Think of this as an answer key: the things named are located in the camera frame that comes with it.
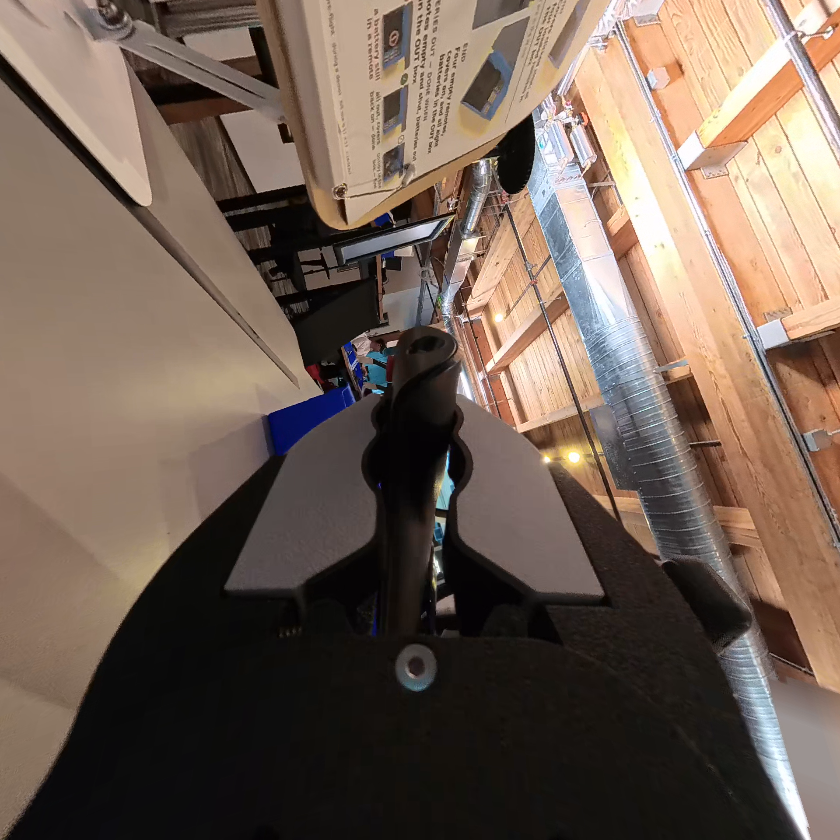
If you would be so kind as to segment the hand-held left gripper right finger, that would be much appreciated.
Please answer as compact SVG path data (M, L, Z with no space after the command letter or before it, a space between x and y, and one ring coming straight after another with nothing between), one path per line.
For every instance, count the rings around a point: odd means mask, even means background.
M607 595L539 451L456 396L448 456L447 584L461 628L499 606L605 606Z

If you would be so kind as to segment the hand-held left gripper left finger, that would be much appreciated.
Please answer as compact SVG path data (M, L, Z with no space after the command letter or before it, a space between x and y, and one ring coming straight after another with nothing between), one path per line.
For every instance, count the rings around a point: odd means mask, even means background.
M381 517L368 458L382 395L345 407L288 450L225 584L240 600L333 609L351 628L380 586Z

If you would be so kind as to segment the blue plastic bin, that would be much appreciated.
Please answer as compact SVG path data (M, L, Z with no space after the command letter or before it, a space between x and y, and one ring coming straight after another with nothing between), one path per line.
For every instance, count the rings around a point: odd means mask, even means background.
M286 455L315 427L355 402L353 389L345 385L268 414L266 419L274 454Z

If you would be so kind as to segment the black remote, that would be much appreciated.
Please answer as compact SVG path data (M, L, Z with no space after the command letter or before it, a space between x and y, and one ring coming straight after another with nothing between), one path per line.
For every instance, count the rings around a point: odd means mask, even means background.
M455 426L458 345L446 331L417 327L396 346L381 428L384 512L379 631L414 635L430 575L436 501Z

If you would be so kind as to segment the black office chair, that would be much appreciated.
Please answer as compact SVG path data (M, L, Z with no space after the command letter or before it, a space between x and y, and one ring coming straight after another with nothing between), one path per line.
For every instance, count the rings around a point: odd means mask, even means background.
M336 287L310 301L291 325L304 366L333 360L340 349L381 325L379 284L375 276Z

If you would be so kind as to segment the black framed display on stand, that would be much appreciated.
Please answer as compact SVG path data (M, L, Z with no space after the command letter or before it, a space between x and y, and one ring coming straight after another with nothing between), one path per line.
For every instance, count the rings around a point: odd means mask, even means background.
M434 241L456 219L455 213L430 217L397 227L377 227L369 234L345 239L332 245L337 267L358 264L405 247Z

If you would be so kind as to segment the large silver air duct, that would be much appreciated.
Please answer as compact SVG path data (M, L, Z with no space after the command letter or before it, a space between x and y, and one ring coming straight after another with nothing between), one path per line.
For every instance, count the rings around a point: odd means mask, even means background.
M533 118L537 148L528 190L602 399L614 418L633 488L660 560L702 560L749 607L753 625L721 666L765 773L794 824L810 838L774 708L775 674L749 597L732 566L686 435L586 184L573 174L563 126Z

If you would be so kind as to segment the slim silver air duct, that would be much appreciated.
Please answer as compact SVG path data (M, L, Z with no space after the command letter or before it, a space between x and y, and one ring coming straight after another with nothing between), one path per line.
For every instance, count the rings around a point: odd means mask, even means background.
M439 320L434 326L442 329L454 340L457 340L455 301L466 280L468 269L476 257L480 240L478 226L492 186L493 165L494 160L488 157L472 165L471 187L465 204L465 212L460 220L454 222L444 261L442 290L437 299Z

